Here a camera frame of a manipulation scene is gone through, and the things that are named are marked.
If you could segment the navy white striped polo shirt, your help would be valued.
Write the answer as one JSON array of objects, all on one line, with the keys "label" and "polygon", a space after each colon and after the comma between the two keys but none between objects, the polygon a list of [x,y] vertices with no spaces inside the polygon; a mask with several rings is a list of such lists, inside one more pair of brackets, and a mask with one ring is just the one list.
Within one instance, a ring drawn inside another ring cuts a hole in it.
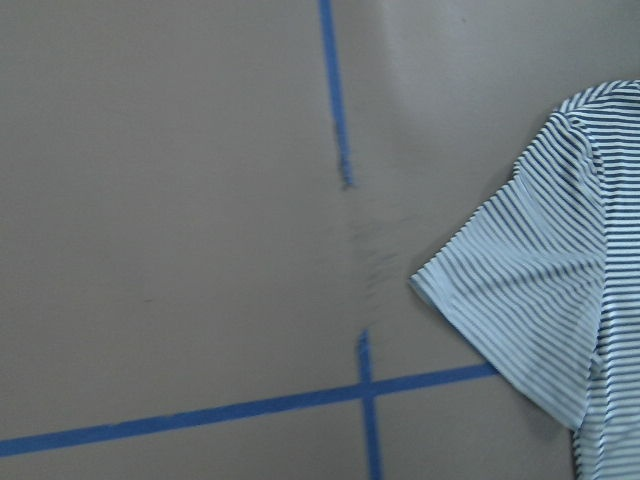
[{"label": "navy white striped polo shirt", "polygon": [[559,105],[410,283],[572,432],[578,478],[637,478],[638,82]]}]

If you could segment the blue tape line far crosswise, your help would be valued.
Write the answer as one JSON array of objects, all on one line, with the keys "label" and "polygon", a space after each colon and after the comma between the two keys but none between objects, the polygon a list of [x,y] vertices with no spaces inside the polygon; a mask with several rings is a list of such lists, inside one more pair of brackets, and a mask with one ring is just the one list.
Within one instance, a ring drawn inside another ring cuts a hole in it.
[{"label": "blue tape line far crosswise", "polygon": [[377,398],[482,379],[496,374],[497,371],[488,364],[471,365],[116,424],[4,439],[1,441],[1,456],[5,458],[71,448],[348,402],[362,404],[366,444],[369,448],[377,449],[379,443],[375,410]]}]

